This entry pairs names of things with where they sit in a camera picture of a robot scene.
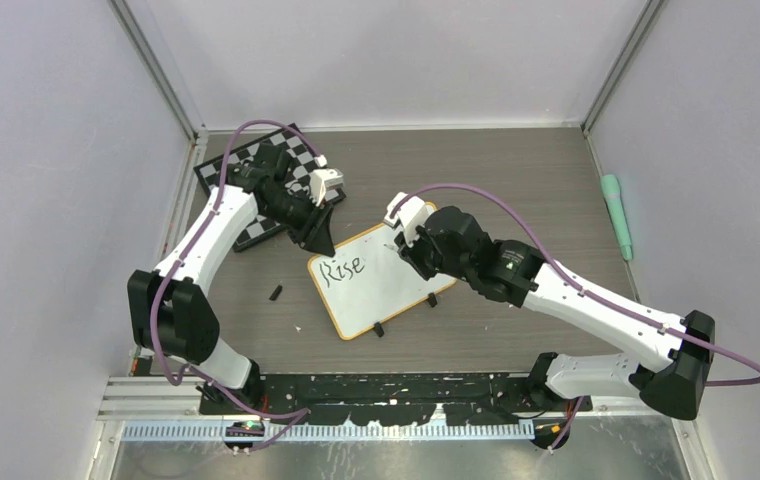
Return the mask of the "yellow framed whiteboard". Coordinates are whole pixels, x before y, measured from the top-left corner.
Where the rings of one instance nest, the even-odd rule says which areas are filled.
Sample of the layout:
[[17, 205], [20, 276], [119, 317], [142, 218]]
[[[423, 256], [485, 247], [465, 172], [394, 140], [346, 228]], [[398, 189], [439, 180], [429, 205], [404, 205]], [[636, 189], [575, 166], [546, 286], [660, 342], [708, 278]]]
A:
[[397, 252], [396, 233], [380, 223], [335, 246], [336, 255], [315, 255], [307, 270], [340, 339], [348, 341], [427, 301], [457, 283], [439, 274], [421, 278]]

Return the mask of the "black marker cap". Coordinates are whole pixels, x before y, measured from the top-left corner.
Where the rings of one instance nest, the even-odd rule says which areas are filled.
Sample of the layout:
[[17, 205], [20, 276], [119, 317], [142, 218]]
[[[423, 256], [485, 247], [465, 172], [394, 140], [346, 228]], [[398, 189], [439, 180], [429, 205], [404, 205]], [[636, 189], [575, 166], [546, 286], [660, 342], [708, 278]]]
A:
[[269, 300], [277, 301], [282, 291], [283, 291], [283, 285], [282, 284], [277, 285], [275, 289], [272, 291], [271, 295], [269, 296]]

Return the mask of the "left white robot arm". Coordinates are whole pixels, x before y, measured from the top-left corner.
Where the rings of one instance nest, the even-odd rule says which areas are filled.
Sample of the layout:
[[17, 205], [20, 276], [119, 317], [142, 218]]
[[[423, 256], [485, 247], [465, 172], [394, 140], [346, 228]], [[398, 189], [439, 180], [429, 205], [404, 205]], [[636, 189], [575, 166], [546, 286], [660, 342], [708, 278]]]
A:
[[258, 366], [237, 353], [220, 334], [207, 294], [217, 270], [239, 234], [258, 218], [285, 226], [301, 249], [333, 256], [333, 206], [327, 195], [344, 183], [343, 174], [321, 166], [307, 187], [288, 177], [295, 169], [284, 144], [260, 146], [245, 164], [230, 164], [190, 231], [152, 270], [136, 270], [127, 283], [131, 326], [137, 346], [189, 364], [225, 387], [224, 400], [236, 412], [254, 412], [263, 398], [255, 381]]

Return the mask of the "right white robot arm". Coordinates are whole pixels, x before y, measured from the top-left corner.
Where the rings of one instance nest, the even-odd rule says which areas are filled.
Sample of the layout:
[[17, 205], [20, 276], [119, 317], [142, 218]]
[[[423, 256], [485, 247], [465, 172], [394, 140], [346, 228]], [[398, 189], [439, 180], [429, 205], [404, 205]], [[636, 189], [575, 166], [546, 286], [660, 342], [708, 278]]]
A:
[[457, 207], [434, 210], [419, 198], [390, 206], [383, 219], [398, 255], [425, 280], [465, 282], [487, 300], [544, 313], [618, 348], [618, 353], [540, 354], [522, 392], [552, 410], [581, 396], [637, 398], [663, 415], [693, 420], [708, 384], [715, 321], [649, 309], [548, 260], [518, 240], [493, 240]]

